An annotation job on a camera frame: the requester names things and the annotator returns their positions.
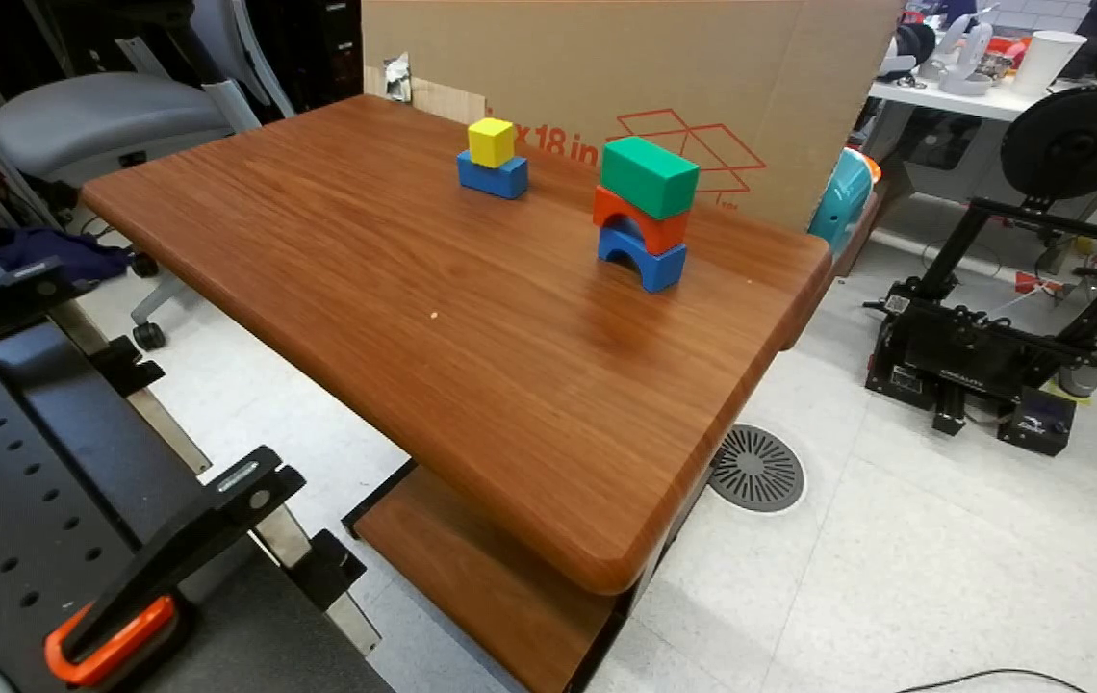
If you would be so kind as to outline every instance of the blue block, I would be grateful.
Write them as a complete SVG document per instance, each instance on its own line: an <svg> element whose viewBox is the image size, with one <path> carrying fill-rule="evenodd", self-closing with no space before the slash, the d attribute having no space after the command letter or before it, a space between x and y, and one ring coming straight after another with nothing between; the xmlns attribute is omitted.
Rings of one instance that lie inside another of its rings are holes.
<svg viewBox="0 0 1097 693"><path fill-rule="evenodd" d="M460 155L460 180L464 180L464 187L478 187L489 195L515 199L533 184L533 167L523 158L507 158L501 171L487 171L487 167L469 163L469 151L464 151Z"/></svg>
<svg viewBox="0 0 1097 693"><path fill-rule="evenodd" d="M633 226L625 223L610 223L600 226L599 237L599 257L600 261L617 261L629 257L634 267L634 277L646 291L668 291L678 285L678 277L686 275L686 248L670 248L668 253L651 253Z"/></svg>

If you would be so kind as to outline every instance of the wooden shelf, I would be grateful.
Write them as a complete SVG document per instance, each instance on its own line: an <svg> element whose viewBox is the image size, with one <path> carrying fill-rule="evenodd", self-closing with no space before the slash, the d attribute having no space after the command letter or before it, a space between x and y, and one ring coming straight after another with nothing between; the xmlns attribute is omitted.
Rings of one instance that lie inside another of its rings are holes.
<svg viewBox="0 0 1097 693"><path fill-rule="evenodd" d="M424 467L350 529L529 688L572 688L619 625L625 597L582 592Z"/></svg>

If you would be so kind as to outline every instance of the stacked blocks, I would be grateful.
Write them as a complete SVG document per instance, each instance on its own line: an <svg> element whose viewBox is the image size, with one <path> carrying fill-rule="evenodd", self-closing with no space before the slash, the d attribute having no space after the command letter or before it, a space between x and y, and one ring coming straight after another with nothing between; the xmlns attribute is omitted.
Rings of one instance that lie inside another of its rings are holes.
<svg viewBox="0 0 1097 693"><path fill-rule="evenodd" d="M474 118L469 151L460 155L464 187L515 199L533 184L533 167L515 158L515 128L507 118Z"/></svg>
<svg viewBox="0 0 1097 693"><path fill-rule="evenodd" d="M646 291L668 291L686 275L686 226L702 171L651 137L617 137L600 155L595 223L599 257L629 257Z"/></svg>

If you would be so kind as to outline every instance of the white floor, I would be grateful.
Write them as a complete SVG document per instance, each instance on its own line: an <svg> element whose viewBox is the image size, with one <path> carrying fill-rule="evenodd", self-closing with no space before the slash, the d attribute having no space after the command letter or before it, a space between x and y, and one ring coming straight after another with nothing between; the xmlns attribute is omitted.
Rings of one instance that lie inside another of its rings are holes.
<svg viewBox="0 0 1097 693"><path fill-rule="evenodd" d="M862 300L918 267L869 248L738 415L805 459L805 500L756 517L706 493L591 688L889 693L1032 666L1097 693L1097 391L1060 459L981 426L932 435L923 411L867 391L874 316ZM115 281L84 311L108 335L128 331L140 291L144 281ZM965 300L1000 308L998 291ZM1014 308L1048 322L1048 303ZM270 441L305 468L292 507L310 529L344 535L338 517L404 463L214 303L187 300L157 320L171 331L153 354L171 372L153 386L162 406L216 463ZM370 574L353 599L380 633L370 661L393 688L515 688L357 551ZM987 678L958 688L1055 684Z"/></svg>

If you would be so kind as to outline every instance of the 3d printer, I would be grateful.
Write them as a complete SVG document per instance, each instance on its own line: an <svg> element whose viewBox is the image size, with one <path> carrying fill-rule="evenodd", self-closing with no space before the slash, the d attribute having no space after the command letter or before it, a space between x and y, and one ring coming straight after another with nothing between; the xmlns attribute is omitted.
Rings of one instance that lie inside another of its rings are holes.
<svg viewBox="0 0 1097 693"><path fill-rule="evenodd" d="M1097 362L1097 295L1060 331L1027 335L1008 320L949 308L955 267L981 226L1000 216L1045 237L1094 235L1094 223L1048 216L1063 195L1097 187L1097 90L1072 90L1027 107L1004 135L1000 167L1026 205L971 199L923 277L899 281L874 308L886 311L867 390L932 407L935 431L963 431L965 395L1000 411L1000 438L1060 454L1073 406L1045 391L1060 368Z"/></svg>

